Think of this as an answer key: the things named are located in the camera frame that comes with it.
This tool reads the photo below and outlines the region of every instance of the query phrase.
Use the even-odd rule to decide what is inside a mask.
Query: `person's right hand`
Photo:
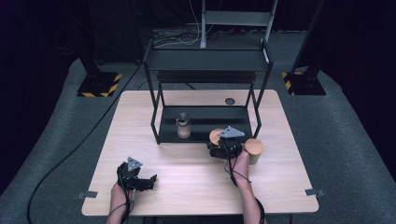
[[[248,183],[248,167],[249,167],[250,155],[242,150],[242,153],[234,159],[231,159],[231,165],[233,166],[233,176],[236,184]]]

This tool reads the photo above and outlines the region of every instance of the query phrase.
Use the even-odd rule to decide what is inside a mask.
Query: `table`
[[[234,98],[236,105],[243,105],[247,91],[164,91],[163,94],[168,105],[225,105],[226,98]],[[255,196],[267,214],[316,212],[318,201],[315,195],[304,193],[312,186],[275,91],[264,92],[259,111],[262,129],[257,139],[263,142],[264,152],[250,166],[249,178]],[[252,105],[248,113],[254,129]],[[161,120],[160,108],[158,114],[156,125]],[[139,178],[158,175],[153,190],[137,192],[132,216],[242,214],[238,190],[224,172],[223,161],[211,158],[204,143],[157,145],[149,125],[151,117],[149,91],[122,94],[89,188],[98,192],[97,197],[85,199],[82,213],[108,215],[117,167],[131,156],[143,163]]]

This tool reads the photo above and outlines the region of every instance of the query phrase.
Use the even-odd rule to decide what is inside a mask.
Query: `gray carpet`
[[[208,41],[207,47],[249,48],[257,45],[261,36],[252,33],[220,37]],[[324,189],[327,194],[318,198],[316,213],[294,215],[293,222],[394,223],[395,181],[340,87],[319,73],[327,95],[287,94],[281,72],[291,69],[304,37],[305,34],[297,33],[271,34],[269,40],[275,66],[267,89],[279,94],[312,186]],[[105,63],[100,67],[102,71],[123,74],[116,93],[108,98],[83,98],[76,95],[85,71],[79,61],[72,64],[46,130],[0,197],[0,223],[27,223],[27,204],[38,181],[78,146],[124,87],[125,90],[148,89],[142,68],[125,86],[136,68],[133,63]],[[196,89],[241,88],[237,85],[193,86]],[[189,89],[182,84],[164,88]],[[33,223],[105,223],[105,217],[84,217],[81,214],[83,201],[76,196],[90,185],[115,108],[113,105],[85,142],[41,184],[31,206]],[[267,220],[270,224],[289,223],[289,215],[269,215]],[[129,223],[141,222],[141,217],[129,220]],[[177,218],[160,218],[159,223],[177,223]]]

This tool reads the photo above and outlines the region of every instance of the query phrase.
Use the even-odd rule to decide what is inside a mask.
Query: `yellow and black striped tape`
[[[290,81],[290,76],[291,75],[303,75],[303,74],[304,73],[301,73],[301,72],[297,72],[297,73],[293,73],[293,74],[287,73],[287,72],[282,72],[282,77],[283,77],[283,80],[285,81],[286,90],[288,91],[289,95],[295,95],[292,83]]]
[[[110,89],[108,91],[101,91],[101,92],[79,92],[78,96],[85,96],[85,97],[108,97],[108,96],[112,96],[114,94],[114,91],[116,91],[120,79],[122,77],[122,74],[118,74],[115,78],[114,78],[114,82],[113,85],[110,87]]]

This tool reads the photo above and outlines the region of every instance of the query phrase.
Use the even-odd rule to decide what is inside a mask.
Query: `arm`
[[[259,224],[261,218],[260,207],[254,197],[253,188],[248,178],[249,155],[242,151],[237,159],[232,159],[233,176],[241,195],[244,214],[244,224]]]
[[[110,211],[107,217],[106,224],[121,224],[123,215],[126,212],[125,194],[117,183],[111,189]]]

